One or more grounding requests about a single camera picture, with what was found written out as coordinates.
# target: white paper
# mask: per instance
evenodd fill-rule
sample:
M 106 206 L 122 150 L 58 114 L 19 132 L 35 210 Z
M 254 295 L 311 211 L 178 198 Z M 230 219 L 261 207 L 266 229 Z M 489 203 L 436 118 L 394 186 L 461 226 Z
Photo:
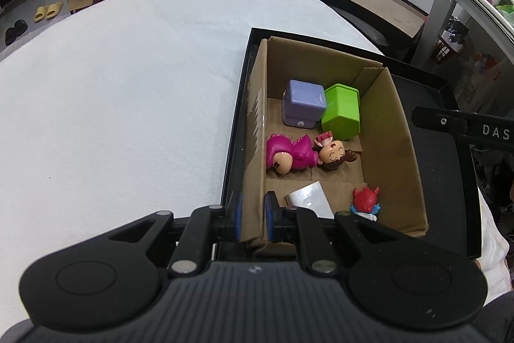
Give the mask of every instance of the white paper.
M 289 205 L 308 208 L 322 219 L 333 219 L 333 212 L 328 204 L 320 182 L 314 182 L 309 186 L 286 195 Z

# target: red toy figure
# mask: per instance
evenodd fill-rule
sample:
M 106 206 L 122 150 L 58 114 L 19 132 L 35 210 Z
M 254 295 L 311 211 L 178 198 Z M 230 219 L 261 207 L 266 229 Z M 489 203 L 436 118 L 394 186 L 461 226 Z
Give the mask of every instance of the red toy figure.
M 377 221 L 377 213 L 380 211 L 380 205 L 378 204 L 378 193 L 379 188 L 375 188 L 374 191 L 369 189 L 367 186 L 362 188 L 359 192 L 357 188 L 353 190 L 354 202 L 350 206 L 350 211 L 353 214 L 360 215 L 365 219 L 371 221 Z

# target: white blanket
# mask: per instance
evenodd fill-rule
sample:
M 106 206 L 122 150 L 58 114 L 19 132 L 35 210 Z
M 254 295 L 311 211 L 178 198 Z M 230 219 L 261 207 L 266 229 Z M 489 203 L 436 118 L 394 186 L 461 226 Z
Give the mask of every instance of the white blanket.
M 219 203 L 252 27 L 377 52 L 318 0 L 107 0 L 0 62 L 0 335 L 35 259 Z

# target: black slipper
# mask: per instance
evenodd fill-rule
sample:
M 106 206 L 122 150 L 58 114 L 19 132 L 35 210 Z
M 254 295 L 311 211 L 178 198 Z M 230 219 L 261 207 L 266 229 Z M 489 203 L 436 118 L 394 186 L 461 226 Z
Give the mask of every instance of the black slipper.
M 5 45 L 10 46 L 16 39 L 16 29 L 14 27 L 7 28 L 5 32 Z
M 27 31 L 27 28 L 29 28 L 29 26 L 27 25 L 27 23 L 24 20 L 22 20 L 22 19 L 17 20 L 14 23 L 14 29 L 16 30 L 16 37 L 21 36 L 21 34 L 23 34 L 25 31 Z

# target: yellow slipper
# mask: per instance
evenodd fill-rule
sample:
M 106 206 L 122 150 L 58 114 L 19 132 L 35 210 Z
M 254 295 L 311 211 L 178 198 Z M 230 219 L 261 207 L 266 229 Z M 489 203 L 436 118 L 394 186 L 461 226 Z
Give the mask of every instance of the yellow slipper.
M 62 2 L 52 3 L 52 5 L 48 7 L 48 11 L 46 12 L 46 19 L 51 19 L 54 16 L 58 15 L 62 7 Z
M 45 19 L 46 11 L 48 11 L 48 5 L 47 6 L 40 6 L 34 15 L 34 22 L 38 23 L 42 19 Z

